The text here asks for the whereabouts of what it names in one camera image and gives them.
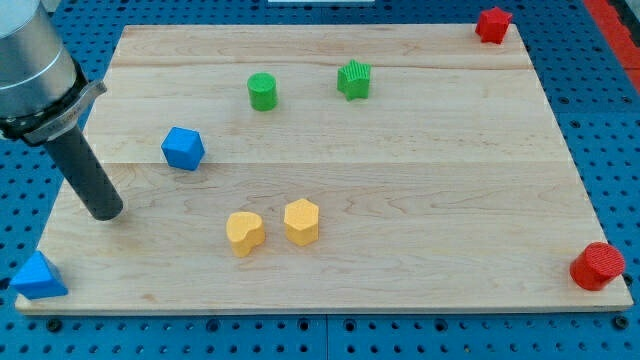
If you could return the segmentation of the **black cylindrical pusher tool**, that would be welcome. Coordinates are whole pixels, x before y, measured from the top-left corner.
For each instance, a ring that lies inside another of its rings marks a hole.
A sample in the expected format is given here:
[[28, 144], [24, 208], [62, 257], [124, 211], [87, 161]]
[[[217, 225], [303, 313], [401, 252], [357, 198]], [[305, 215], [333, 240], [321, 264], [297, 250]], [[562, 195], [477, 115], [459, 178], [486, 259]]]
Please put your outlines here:
[[78, 126], [44, 147], [94, 219], [107, 221], [122, 212], [122, 198]]

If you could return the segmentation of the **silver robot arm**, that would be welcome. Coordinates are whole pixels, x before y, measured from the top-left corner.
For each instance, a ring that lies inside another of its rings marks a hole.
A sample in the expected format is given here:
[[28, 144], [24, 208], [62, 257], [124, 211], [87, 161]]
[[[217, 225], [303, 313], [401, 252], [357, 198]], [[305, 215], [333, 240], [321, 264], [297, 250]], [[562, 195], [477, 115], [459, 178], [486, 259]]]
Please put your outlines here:
[[39, 0], [1, 3], [1, 136], [42, 146], [92, 215], [111, 220], [123, 201], [78, 120], [106, 92], [70, 55]]

